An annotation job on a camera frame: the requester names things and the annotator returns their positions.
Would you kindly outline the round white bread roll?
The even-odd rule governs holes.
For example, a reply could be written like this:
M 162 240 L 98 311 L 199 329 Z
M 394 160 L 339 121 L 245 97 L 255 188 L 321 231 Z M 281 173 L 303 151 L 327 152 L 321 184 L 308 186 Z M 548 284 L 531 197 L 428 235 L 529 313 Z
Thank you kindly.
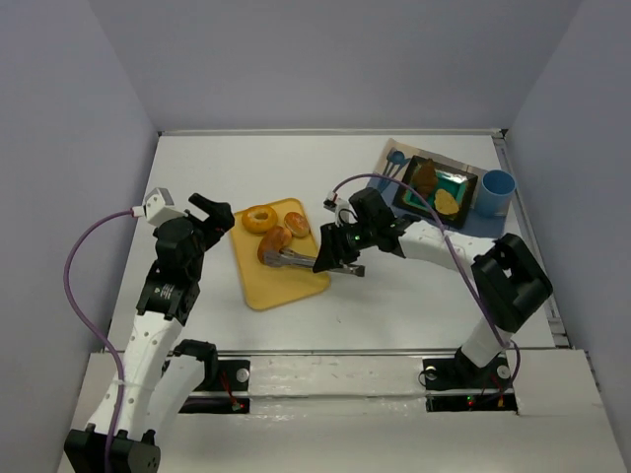
M 275 226 L 271 228 L 259 243 L 257 249 L 257 258 L 261 264 L 264 264 L 264 255 L 266 252 L 280 252 L 283 248 L 288 247 L 293 239 L 292 233 L 285 227 Z

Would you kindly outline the metal tongs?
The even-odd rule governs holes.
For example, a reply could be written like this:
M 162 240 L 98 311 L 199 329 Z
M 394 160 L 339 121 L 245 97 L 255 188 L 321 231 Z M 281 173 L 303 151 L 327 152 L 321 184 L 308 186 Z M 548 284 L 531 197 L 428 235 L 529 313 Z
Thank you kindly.
M 312 271 L 315 258 L 297 253 L 290 248 L 283 248 L 280 252 L 268 251 L 264 255 L 264 265 L 269 267 L 294 267 Z M 364 277 L 366 268 L 363 265 L 352 264 L 346 269 L 328 271 L 332 273 Z

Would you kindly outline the chocolate croissant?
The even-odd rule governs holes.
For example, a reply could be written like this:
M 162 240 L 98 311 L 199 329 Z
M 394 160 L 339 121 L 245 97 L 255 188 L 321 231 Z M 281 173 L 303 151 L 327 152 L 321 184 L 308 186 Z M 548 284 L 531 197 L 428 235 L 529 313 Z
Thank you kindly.
M 435 164 L 431 159 L 418 167 L 411 180 L 416 191 L 424 198 L 427 198 L 434 191 L 438 181 Z

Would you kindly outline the seeded bread slice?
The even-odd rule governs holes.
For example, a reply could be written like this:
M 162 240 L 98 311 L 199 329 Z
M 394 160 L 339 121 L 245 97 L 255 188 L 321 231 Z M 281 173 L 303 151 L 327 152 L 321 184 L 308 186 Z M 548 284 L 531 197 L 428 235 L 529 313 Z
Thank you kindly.
M 455 198 L 443 188 L 440 188 L 435 192 L 434 208 L 443 216 L 452 216 L 459 212 L 459 205 Z

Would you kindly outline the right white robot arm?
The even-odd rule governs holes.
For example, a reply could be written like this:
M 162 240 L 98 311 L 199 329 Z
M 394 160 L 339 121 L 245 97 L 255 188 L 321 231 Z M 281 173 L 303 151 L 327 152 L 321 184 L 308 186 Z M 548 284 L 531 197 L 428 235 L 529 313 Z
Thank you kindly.
M 346 269 L 363 249 L 456 271 L 482 310 L 482 319 L 456 350 L 452 376 L 472 380 L 487 371 L 528 319 L 551 297 L 553 286 L 525 242 L 506 233 L 493 239 L 443 231 L 426 221 L 398 218 L 320 227 L 315 273 Z

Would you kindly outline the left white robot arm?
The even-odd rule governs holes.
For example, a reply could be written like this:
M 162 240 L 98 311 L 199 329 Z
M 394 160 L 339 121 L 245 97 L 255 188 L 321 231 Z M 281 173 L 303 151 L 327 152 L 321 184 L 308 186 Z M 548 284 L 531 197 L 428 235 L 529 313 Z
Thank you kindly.
M 69 304 L 112 355 L 115 374 L 86 427 L 73 429 L 64 452 L 76 472 L 155 472 L 161 461 L 161 432 L 193 389 L 213 382 L 219 361 L 215 345 L 179 335 L 200 294 L 206 252 L 235 224 L 231 206 L 194 193 L 205 213 L 199 219 L 175 207 L 165 188 L 122 216 L 153 227 L 156 258 L 145 278 L 127 346 L 118 352 L 80 310 L 70 286 L 73 260 L 65 262 L 63 284 Z

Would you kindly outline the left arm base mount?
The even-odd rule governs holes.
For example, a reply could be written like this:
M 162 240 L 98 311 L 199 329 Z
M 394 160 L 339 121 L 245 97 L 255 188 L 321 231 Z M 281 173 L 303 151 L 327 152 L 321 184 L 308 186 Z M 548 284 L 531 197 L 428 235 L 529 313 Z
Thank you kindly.
M 250 412 L 250 360 L 220 358 L 214 344 L 191 339 L 184 339 L 172 350 L 172 360 L 183 361 L 184 358 L 202 366 L 202 377 L 180 407 L 180 414 L 245 415 Z

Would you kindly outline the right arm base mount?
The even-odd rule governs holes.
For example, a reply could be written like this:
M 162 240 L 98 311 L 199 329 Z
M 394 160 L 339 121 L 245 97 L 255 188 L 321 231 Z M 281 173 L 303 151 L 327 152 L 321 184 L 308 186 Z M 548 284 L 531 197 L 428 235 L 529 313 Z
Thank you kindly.
M 512 387 L 513 374 L 505 356 L 496 357 L 487 368 L 459 372 L 454 358 L 422 361 L 418 382 L 425 389 L 429 413 L 518 412 Z

